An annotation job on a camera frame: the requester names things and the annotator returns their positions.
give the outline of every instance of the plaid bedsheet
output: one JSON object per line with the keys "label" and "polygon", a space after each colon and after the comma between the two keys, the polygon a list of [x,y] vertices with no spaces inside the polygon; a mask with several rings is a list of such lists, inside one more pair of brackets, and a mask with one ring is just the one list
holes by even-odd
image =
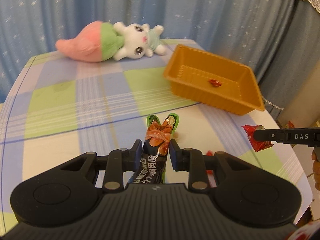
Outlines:
{"label": "plaid bedsheet", "polygon": [[[32,57],[21,71],[0,113],[0,234],[17,222],[10,194],[25,179],[81,153],[107,155],[143,141],[145,116],[180,116],[177,142],[206,153],[226,151],[294,183],[302,194],[296,222],[312,200],[307,178],[289,145],[255,153],[241,125],[278,128],[268,112],[236,116],[171,93],[162,72],[177,44],[199,48],[192,40],[163,40],[165,56],[89,64],[59,52]],[[97,184],[102,183],[100,174]],[[131,176],[124,175],[125,183]],[[168,169],[168,182],[186,180]]]}

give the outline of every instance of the pink carrot plush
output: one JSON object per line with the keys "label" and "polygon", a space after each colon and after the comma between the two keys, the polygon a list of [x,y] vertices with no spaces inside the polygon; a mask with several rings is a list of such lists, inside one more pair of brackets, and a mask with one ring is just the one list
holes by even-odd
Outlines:
{"label": "pink carrot plush", "polygon": [[159,35],[163,27],[157,25],[150,30],[148,24],[131,24],[122,22],[104,23],[96,21],[87,25],[74,39],[58,40],[58,51],[74,60],[84,62],[101,62],[113,57],[120,60],[124,57],[141,58],[163,55],[165,46],[160,43]]}

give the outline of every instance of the candy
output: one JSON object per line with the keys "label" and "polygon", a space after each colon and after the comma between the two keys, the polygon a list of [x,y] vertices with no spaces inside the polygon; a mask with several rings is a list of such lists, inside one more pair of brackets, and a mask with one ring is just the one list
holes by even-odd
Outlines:
{"label": "candy", "polygon": [[[207,156],[213,156],[213,153],[212,153],[212,151],[208,151],[207,153],[206,153],[206,155]],[[213,171],[207,171],[207,174],[209,175],[209,174],[213,174]]]}
{"label": "candy", "polygon": [[213,86],[213,87],[220,87],[222,85],[221,82],[219,82],[216,79],[209,79],[209,83]]}
{"label": "candy", "polygon": [[251,143],[252,148],[255,150],[255,152],[258,152],[258,151],[261,151],[261,150],[265,150],[265,149],[268,149],[268,148],[273,146],[273,144],[270,141],[259,142],[259,141],[256,141],[253,138],[253,133],[256,130],[264,130],[264,127],[262,125],[255,125],[255,126],[244,125],[242,127],[245,130],[245,132],[247,133],[248,139],[249,139],[249,141]]}

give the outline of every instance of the sausage package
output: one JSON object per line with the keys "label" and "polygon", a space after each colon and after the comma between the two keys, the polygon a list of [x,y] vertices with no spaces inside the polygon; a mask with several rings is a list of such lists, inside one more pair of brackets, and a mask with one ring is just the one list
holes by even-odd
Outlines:
{"label": "sausage package", "polygon": [[264,127],[262,125],[255,125],[255,126],[244,125],[242,127],[245,130],[245,132],[247,133],[248,139],[249,139],[249,141],[251,143],[252,148],[255,150],[255,152],[258,152],[258,151],[261,151],[261,150],[265,150],[265,149],[268,149],[268,148],[273,146],[273,144],[270,141],[259,142],[259,141],[256,141],[253,138],[253,133],[256,130],[264,130]]}
{"label": "sausage package", "polygon": [[130,178],[129,183],[164,183],[169,142],[178,123],[177,114],[169,114],[162,124],[154,114],[147,117],[148,129],[142,148],[140,166]]}

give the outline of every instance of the red candy wrapper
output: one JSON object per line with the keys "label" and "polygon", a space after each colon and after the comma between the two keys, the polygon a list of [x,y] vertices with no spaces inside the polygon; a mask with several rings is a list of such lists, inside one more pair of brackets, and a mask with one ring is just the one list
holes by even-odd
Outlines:
{"label": "red candy wrapper", "polygon": [[273,146],[273,144],[270,141],[259,142],[259,141],[256,141],[253,138],[253,133],[256,130],[264,130],[264,127],[262,125],[255,125],[255,126],[244,125],[242,127],[245,130],[245,132],[247,133],[248,139],[249,139],[249,141],[251,143],[252,148],[255,150],[255,152],[258,152],[258,151],[261,151],[261,150],[265,150],[265,149],[268,149],[268,148]]}
{"label": "red candy wrapper", "polygon": [[313,221],[289,235],[285,240],[316,240],[320,235],[320,221]]}
{"label": "red candy wrapper", "polygon": [[222,83],[216,79],[209,79],[209,83],[215,88],[220,87],[222,85]]}
{"label": "red candy wrapper", "polygon": [[[208,151],[208,152],[206,153],[206,155],[207,155],[207,156],[213,156],[213,153],[212,153],[212,151]],[[207,174],[213,174],[213,171],[207,171]]]}

